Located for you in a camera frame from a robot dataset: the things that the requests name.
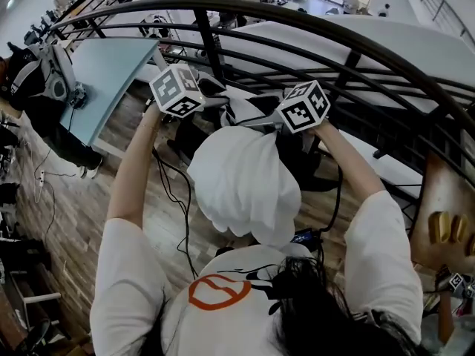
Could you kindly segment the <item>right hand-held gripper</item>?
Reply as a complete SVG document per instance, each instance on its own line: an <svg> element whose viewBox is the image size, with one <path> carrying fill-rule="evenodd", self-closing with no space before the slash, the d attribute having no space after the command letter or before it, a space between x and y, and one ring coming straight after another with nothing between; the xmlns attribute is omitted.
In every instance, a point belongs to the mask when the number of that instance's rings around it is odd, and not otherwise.
<svg viewBox="0 0 475 356"><path fill-rule="evenodd" d="M296 85L268 116L245 119L240 126L281 125L296 134L320 125L330 109L330 102L317 80Z"/></svg>

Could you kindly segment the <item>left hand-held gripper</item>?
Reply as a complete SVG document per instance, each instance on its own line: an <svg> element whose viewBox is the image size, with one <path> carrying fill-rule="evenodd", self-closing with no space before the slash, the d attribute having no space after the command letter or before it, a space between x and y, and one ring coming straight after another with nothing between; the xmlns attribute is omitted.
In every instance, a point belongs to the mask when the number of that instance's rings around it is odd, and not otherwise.
<svg viewBox="0 0 475 356"><path fill-rule="evenodd" d="M161 112L187 117L204 108L219 108L229 102L226 87L206 72L187 64L172 64L149 82Z"/></svg>

